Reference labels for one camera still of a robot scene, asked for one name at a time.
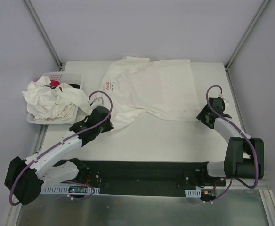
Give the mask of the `white red-print t-shirt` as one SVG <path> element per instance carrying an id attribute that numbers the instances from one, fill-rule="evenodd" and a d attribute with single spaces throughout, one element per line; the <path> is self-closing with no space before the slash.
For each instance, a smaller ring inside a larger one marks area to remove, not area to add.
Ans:
<path id="1" fill-rule="evenodd" d="M 195 121 L 200 111 L 190 60 L 128 56 L 110 64 L 99 90 L 112 100 L 114 131 L 143 113 L 162 120 Z"/>

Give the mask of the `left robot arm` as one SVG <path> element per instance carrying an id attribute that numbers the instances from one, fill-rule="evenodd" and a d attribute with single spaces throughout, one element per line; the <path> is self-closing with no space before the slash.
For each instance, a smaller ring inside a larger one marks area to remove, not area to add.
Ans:
<path id="1" fill-rule="evenodd" d="M 9 189 L 12 206 L 33 202 L 43 190 L 59 183 L 73 180 L 82 183 L 86 179 L 86 166 L 77 158 L 56 166 L 60 160 L 105 132 L 113 129 L 111 110 L 97 106 L 83 120 L 73 124 L 66 134 L 47 150 L 21 159 L 11 160 L 4 185 Z"/>

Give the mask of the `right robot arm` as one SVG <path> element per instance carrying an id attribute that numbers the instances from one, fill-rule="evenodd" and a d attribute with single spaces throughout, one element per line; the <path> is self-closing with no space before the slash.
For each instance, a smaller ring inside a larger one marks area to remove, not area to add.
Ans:
<path id="1" fill-rule="evenodd" d="M 204 186 L 211 185 L 216 177 L 235 179 L 262 179 L 264 176 L 264 142 L 245 134 L 233 126 L 231 116 L 224 114 L 225 103 L 220 97 L 208 98 L 208 103 L 197 119 L 218 132 L 227 142 L 223 161 L 207 163 L 207 169 L 199 173 Z"/>

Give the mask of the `pink t-shirt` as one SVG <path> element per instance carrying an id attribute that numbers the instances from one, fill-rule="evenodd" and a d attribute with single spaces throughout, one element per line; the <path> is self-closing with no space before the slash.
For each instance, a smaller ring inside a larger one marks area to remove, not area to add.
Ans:
<path id="1" fill-rule="evenodd" d="M 50 80 L 50 81 L 51 81 L 50 86 L 56 87 L 56 86 L 60 85 L 60 82 L 58 82 L 56 80 Z"/>

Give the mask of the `right aluminium frame post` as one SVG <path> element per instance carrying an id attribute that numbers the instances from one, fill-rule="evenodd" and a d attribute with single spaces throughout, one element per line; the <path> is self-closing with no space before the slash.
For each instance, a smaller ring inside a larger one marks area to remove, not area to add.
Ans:
<path id="1" fill-rule="evenodd" d="M 267 7 L 269 6 L 269 4 L 271 2 L 272 2 L 271 0 L 263 0 L 261 2 L 261 4 L 259 5 L 256 13 L 252 17 L 249 25 L 247 26 L 246 30 L 244 31 L 242 37 L 240 38 L 240 40 L 237 44 L 237 46 L 235 47 L 229 61 L 225 64 L 226 71 L 228 71 L 230 69 L 230 67 L 232 66 L 232 64 L 234 63 L 236 58 L 238 57 L 239 53 L 243 49 L 244 45 L 246 44 L 247 40 L 251 36 L 253 30 L 255 29 L 256 25 L 258 24 L 259 20 L 261 19 L 261 17 L 265 13 Z"/>

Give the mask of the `aluminium frame post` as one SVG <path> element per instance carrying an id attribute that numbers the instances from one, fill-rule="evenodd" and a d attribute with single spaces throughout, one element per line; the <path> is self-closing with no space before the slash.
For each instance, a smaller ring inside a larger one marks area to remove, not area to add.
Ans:
<path id="1" fill-rule="evenodd" d="M 40 35 L 40 37 L 42 38 L 46 48 L 48 49 L 52 59 L 54 60 L 56 66 L 58 67 L 59 70 L 61 70 L 62 66 L 63 66 L 63 62 L 60 60 L 38 14 L 37 14 L 37 11 L 36 9 L 34 8 L 33 6 L 33 3 L 31 0 L 23 0 L 22 1 L 24 6 L 26 7 L 33 23 L 35 24 L 36 26 L 36 29 Z"/>
<path id="2" fill-rule="evenodd" d="M 232 66 L 232 64 L 234 63 L 236 58 L 238 57 L 239 53 L 243 49 L 244 45 L 246 44 L 247 40 L 251 36 L 253 30 L 255 29 L 256 25 L 258 24 L 259 20 L 261 19 L 261 17 L 265 13 L 267 7 L 269 6 L 269 4 L 271 2 L 272 2 L 271 0 L 263 0 L 261 2 L 261 4 L 259 5 L 256 13 L 252 17 L 249 25 L 247 26 L 246 30 L 244 31 L 242 37 L 240 38 L 240 40 L 237 44 L 237 46 L 235 47 L 229 61 L 225 64 L 226 71 L 228 71 L 230 69 L 230 67 Z"/>

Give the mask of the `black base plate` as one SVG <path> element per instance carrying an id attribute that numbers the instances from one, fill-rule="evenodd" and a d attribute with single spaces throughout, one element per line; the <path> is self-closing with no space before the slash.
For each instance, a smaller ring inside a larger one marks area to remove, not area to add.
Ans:
<path id="1" fill-rule="evenodd" d="M 207 174 L 207 163 L 81 161 L 74 182 L 98 188 L 100 194 L 183 197 L 186 190 L 225 187 Z"/>

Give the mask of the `aluminium front rail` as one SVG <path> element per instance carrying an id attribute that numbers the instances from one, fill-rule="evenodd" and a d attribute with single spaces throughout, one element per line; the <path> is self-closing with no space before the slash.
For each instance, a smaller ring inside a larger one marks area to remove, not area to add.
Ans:
<path id="1" fill-rule="evenodd" d="M 243 185 L 242 183 L 240 183 L 239 181 L 237 180 L 234 180 L 232 182 L 232 185 L 231 185 L 231 188 L 232 189 L 248 189 L 248 187 L 246 187 L 245 185 Z M 255 189 L 257 190 L 270 190 L 271 189 L 271 185 L 269 183 L 268 180 L 260 180 L 257 184 L 257 186 L 255 187 Z"/>

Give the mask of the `left aluminium frame post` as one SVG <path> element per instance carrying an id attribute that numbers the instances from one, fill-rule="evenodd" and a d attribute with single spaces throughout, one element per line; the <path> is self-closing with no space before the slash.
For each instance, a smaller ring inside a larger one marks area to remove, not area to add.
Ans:
<path id="1" fill-rule="evenodd" d="M 62 66 L 63 66 L 63 62 L 60 60 L 38 14 L 37 14 L 37 11 L 36 9 L 34 8 L 33 6 L 33 3 L 31 0 L 23 0 L 22 1 L 24 6 L 26 7 L 33 23 L 35 24 L 36 26 L 36 29 L 40 35 L 40 37 L 42 38 L 46 48 L 48 49 L 52 59 L 54 60 L 56 66 L 58 67 L 59 70 L 61 70 Z"/>

